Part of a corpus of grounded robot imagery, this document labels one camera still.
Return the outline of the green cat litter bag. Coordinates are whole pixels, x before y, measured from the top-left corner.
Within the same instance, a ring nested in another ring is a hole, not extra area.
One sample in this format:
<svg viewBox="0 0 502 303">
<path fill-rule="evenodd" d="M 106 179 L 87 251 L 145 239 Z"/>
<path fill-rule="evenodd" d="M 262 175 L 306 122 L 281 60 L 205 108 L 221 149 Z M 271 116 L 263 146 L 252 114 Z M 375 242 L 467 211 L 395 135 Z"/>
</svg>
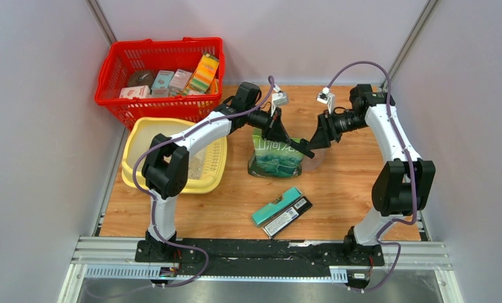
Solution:
<svg viewBox="0 0 502 303">
<path fill-rule="evenodd" d="M 261 130 L 252 132 L 254 152 L 248 161 L 248 174 L 262 178 L 290 179 L 302 173 L 304 155 L 293 147 L 264 140 Z"/>
</svg>

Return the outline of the clear plastic litter scoop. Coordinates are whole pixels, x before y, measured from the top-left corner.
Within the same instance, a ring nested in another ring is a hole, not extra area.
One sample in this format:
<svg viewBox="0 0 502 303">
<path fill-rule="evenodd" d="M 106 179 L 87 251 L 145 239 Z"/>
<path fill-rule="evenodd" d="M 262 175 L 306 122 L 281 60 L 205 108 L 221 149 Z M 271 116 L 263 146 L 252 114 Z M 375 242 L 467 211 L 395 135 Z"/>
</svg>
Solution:
<svg viewBox="0 0 502 303">
<path fill-rule="evenodd" d="M 302 173 L 310 173 L 315 171 L 324 161 L 327 149 L 313 150 L 314 157 L 309 158 L 305 156 L 301 162 Z"/>
</svg>

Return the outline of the black bag sealing clip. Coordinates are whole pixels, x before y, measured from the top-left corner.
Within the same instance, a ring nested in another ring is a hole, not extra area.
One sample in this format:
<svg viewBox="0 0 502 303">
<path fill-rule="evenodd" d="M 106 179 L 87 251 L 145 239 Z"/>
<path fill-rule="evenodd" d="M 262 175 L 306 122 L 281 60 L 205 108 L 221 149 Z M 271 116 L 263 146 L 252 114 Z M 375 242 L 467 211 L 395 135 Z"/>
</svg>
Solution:
<svg viewBox="0 0 502 303">
<path fill-rule="evenodd" d="M 308 143 L 309 142 L 307 140 L 302 138 L 299 141 L 290 139 L 289 146 L 299 153 L 302 153 L 304 156 L 312 159 L 315 157 L 315 154 L 308 148 Z"/>
</svg>

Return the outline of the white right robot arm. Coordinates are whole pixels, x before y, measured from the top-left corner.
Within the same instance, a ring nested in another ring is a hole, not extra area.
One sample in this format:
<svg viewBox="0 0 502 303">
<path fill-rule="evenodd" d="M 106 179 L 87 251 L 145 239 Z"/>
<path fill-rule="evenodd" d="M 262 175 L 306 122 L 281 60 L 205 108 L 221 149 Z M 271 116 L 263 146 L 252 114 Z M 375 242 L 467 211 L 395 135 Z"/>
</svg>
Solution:
<svg viewBox="0 0 502 303">
<path fill-rule="evenodd" d="M 373 207 L 350 229 L 343 247 L 345 260 L 359 264 L 368 256 L 367 246 L 378 245 L 394 224 L 416 223 L 417 212 L 426 206 L 436 167 L 411 145 L 390 93 L 375 92 L 371 85 L 356 85 L 350 90 L 352 107 L 342 113 L 335 112 L 335 96 L 329 86 L 316 99 L 328 108 L 318 116 L 308 150 L 329 148 L 343 134 L 369 128 L 381 151 L 383 168 L 372 186 Z"/>
</svg>

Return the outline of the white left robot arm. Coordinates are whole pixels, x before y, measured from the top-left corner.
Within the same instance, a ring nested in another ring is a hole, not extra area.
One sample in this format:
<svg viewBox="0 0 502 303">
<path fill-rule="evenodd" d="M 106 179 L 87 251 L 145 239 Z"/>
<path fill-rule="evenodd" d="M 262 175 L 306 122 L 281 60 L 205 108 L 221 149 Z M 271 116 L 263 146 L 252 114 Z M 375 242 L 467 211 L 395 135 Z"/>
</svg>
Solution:
<svg viewBox="0 0 502 303">
<path fill-rule="evenodd" d="M 150 196 L 152 210 L 142 248 L 151 251 L 161 262 L 170 261 L 178 245 L 174 243 L 176 201 L 188 181 L 189 159 L 217 139 L 226 137 L 245 125 L 261 130 L 264 139 L 291 144 L 290 136 L 281 121 L 281 110 L 261 106 L 279 92 L 272 83 L 266 95 L 250 82 L 242 82 L 236 94 L 225 99 L 200 122 L 186 130 L 166 136 L 154 136 L 150 148 L 136 161 L 133 170 L 145 179 L 137 189 Z"/>
</svg>

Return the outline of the yellow litter box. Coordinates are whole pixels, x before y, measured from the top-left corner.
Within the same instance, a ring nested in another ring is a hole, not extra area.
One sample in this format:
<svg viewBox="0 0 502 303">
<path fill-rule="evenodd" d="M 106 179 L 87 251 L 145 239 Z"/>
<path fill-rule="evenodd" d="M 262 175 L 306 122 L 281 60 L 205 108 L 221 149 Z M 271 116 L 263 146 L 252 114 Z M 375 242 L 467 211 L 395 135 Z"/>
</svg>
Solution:
<svg viewBox="0 0 502 303">
<path fill-rule="evenodd" d="M 175 136 L 194 126 L 194 122 L 175 118 L 143 117 L 136 121 L 124 147 L 121 160 L 121 177 L 129 187 L 133 182 L 133 166 L 150 147 L 155 135 Z M 227 138 L 217 139 L 189 160 L 188 181 L 183 194 L 206 194 L 220 183 L 227 158 Z"/>
</svg>

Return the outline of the pink white small box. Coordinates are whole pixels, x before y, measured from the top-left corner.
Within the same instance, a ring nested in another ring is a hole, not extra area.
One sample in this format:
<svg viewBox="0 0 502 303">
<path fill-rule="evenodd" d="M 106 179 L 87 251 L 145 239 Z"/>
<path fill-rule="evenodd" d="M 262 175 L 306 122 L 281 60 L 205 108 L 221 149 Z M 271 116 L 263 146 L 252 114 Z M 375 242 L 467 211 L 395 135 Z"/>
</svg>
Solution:
<svg viewBox="0 0 502 303">
<path fill-rule="evenodd" d="M 192 72 L 183 69 L 178 69 L 174 73 L 173 78 L 169 83 L 168 89 L 170 90 L 170 92 L 175 94 L 182 93 L 186 88 L 192 75 L 193 75 Z"/>
</svg>

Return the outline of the teal small box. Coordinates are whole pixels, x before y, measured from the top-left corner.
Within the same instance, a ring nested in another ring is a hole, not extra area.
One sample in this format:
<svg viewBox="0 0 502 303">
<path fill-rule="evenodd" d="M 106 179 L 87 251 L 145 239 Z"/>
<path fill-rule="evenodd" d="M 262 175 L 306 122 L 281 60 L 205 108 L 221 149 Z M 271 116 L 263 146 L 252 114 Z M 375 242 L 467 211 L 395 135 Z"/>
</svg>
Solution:
<svg viewBox="0 0 502 303">
<path fill-rule="evenodd" d="M 151 85 L 151 90 L 166 89 L 174 76 L 173 71 L 160 70 L 158 71 L 153 84 Z"/>
</svg>

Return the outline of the white red small box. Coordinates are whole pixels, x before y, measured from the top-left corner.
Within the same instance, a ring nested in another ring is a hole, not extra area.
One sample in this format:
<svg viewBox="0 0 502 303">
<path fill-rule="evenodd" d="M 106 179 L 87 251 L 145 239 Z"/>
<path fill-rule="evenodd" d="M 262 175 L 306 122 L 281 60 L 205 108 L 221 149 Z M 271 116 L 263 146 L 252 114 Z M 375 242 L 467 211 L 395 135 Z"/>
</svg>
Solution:
<svg viewBox="0 0 502 303">
<path fill-rule="evenodd" d="M 119 98 L 134 99 L 134 98 L 150 98 L 150 87 L 148 85 L 131 86 L 122 88 Z"/>
</svg>

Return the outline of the teal spirit level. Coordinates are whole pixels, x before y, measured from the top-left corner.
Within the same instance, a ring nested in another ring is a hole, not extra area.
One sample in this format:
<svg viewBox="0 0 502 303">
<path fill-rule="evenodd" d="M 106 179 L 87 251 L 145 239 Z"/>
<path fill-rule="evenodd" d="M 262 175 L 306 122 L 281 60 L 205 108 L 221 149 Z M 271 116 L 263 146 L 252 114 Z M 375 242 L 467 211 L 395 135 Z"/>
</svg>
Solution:
<svg viewBox="0 0 502 303">
<path fill-rule="evenodd" d="M 300 197 L 302 197 L 302 192 L 298 188 L 292 187 L 282 193 L 277 199 L 254 212 L 251 219 L 257 227 L 260 227 Z"/>
</svg>

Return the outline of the yellow green sponge pack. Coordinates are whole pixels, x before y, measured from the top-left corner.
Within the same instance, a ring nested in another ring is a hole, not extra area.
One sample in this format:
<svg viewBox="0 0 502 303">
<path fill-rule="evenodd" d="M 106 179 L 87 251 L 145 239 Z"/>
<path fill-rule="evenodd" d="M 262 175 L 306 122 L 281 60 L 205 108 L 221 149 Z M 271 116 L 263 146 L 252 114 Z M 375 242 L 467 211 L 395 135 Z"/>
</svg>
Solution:
<svg viewBox="0 0 502 303">
<path fill-rule="evenodd" d="M 219 64 L 219 60 L 214 55 L 204 53 L 186 88 L 206 93 L 215 78 Z"/>
</svg>

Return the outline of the black RAM stick package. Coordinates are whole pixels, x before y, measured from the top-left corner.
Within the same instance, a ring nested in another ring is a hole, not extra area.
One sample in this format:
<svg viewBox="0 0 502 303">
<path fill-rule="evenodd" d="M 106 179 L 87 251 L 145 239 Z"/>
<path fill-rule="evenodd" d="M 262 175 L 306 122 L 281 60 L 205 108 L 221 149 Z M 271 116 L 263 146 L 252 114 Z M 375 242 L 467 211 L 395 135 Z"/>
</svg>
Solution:
<svg viewBox="0 0 502 303">
<path fill-rule="evenodd" d="M 269 239 L 274 239 L 293 221 L 295 221 L 312 207 L 312 202 L 310 202 L 307 197 L 301 196 L 298 200 L 286 207 L 285 210 L 282 210 L 279 214 L 275 215 L 262 227 L 262 229 Z"/>
</svg>

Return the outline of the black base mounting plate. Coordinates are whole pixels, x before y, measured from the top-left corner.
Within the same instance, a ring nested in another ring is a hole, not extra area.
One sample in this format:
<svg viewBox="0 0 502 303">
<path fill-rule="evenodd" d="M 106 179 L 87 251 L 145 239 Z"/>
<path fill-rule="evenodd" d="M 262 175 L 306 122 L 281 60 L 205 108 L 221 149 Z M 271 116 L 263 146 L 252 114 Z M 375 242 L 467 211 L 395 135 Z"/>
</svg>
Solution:
<svg viewBox="0 0 502 303">
<path fill-rule="evenodd" d="M 178 248 L 165 244 L 137 244 L 139 263 L 175 263 L 180 275 L 316 278 L 330 274 L 332 266 L 383 266 L 379 246 L 348 251 L 342 242 L 320 244 L 278 240 L 183 238 Z"/>
</svg>

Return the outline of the red plastic shopping basket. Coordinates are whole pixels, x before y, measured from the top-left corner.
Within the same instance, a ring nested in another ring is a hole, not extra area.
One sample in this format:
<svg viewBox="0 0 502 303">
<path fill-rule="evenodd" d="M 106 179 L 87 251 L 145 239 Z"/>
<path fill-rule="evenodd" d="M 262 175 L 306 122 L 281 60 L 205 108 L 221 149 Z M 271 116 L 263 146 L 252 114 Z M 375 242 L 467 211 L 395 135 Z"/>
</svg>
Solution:
<svg viewBox="0 0 502 303">
<path fill-rule="evenodd" d="M 221 102 L 224 63 L 219 37 L 116 42 L 94 100 L 128 129 L 142 117 L 198 122 Z"/>
</svg>

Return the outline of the aluminium frame rail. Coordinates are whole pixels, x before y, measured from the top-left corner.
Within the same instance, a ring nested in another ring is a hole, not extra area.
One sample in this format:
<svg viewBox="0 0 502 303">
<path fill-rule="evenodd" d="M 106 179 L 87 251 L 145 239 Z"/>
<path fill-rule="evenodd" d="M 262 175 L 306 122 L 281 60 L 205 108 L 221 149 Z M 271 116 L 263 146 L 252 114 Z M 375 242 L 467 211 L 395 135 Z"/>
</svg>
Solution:
<svg viewBox="0 0 502 303">
<path fill-rule="evenodd" d="M 400 48 L 399 53 L 397 54 L 393 64 L 391 65 L 390 69 L 388 70 L 388 74 L 390 77 L 390 80 L 393 81 L 398 74 L 400 68 L 402 67 L 404 61 L 408 57 L 410 51 L 412 50 L 413 46 L 415 46 L 415 43 L 417 42 L 418 38 L 421 36 L 422 31 L 426 27 L 428 21 L 432 17 L 434 10 L 438 7 L 440 4 L 440 0 L 428 0 L 426 1 L 422 11 L 420 12 L 419 16 L 417 17 L 414 25 L 412 26 L 407 38 L 405 39 L 405 42 L 403 43 L 402 47 Z"/>
</svg>

